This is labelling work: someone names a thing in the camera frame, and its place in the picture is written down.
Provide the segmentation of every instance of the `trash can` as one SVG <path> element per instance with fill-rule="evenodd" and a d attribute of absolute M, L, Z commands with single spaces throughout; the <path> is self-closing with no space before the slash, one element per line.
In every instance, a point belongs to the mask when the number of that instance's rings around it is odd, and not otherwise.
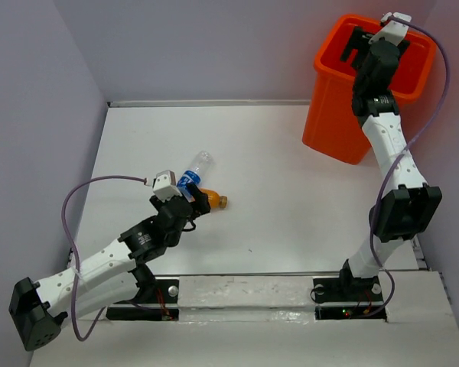
<path fill-rule="evenodd" d="M 370 149 L 352 113 L 356 71 L 350 61 L 340 61 L 356 26 L 374 34 L 381 28 L 379 21 L 359 15 L 345 15 L 335 24 L 314 58 L 317 79 L 302 138 L 308 147 L 349 164 L 358 164 Z M 435 43 L 423 34 L 409 31 L 405 39 L 410 45 L 390 86 L 400 109 L 422 94 L 436 51 Z"/>

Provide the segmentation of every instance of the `bottle label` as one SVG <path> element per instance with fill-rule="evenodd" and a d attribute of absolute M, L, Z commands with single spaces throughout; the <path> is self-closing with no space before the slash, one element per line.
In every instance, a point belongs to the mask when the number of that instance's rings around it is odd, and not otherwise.
<path fill-rule="evenodd" d="M 177 187 L 187 190 L 187 185 L 194 182 L 196 185 L 200 184 L 200 177 L 192 171 L 185 171 L 184 176 L 177 182 Z"/>

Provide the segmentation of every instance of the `red plastic container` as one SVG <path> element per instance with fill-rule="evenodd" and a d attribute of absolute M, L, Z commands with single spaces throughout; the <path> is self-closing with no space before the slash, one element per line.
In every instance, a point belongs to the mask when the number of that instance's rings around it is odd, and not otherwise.
<path fill-rule="evenodd" d="M 313 99 L 304 128 L 303 143 L 340 161 L 358 164 L 370 144 L 352 113 L 352 86 L 356 71 L 350 61 L 340 61 L 352 30 L 377 33 L 379 21 L 359 15 L 345 15 L 334 26 L 314 58 L 317 71 Z M 410 45 L 403 54 L 391 83 L 399 108 L 416 101 L 423 92 L 436 45 L 423 34 L 408 32 Z"/>

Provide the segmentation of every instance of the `orange bottle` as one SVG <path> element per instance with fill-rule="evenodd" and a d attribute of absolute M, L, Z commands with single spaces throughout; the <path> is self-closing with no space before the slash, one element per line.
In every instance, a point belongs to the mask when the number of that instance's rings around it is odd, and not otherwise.
<path fill-rule="evenodd" d="M 224 209 L 228 205 L 228 197 L 219 195 L 216 191 L 208 190 L 208 189 L 200 189 L 203 193 L 207 194 L 207 198 L 209 199 L 209 205 L 211 209 Z"/>

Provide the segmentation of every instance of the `clear plastic bottle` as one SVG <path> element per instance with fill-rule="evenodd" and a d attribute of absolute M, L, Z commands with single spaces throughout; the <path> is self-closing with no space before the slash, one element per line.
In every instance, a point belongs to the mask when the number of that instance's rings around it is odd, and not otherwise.
<path fill-rule="evenodd" d="M 196 155 L 196 157 L 192 160 L 189 168 L 184 172 L 180 180 L 177 182 L 178 189 L 186 198 L 192 198 L 192 196 L 187 191 L 187 185 L 190 182 L 194 182 L 197 186 L 199 186 L 200 182 L 209 170 L 209 167 L 213 163 L 213 157 L 211 157 L 211 154 L 207 153 L 206 151 L 199 152 L 199 154 Z"/>

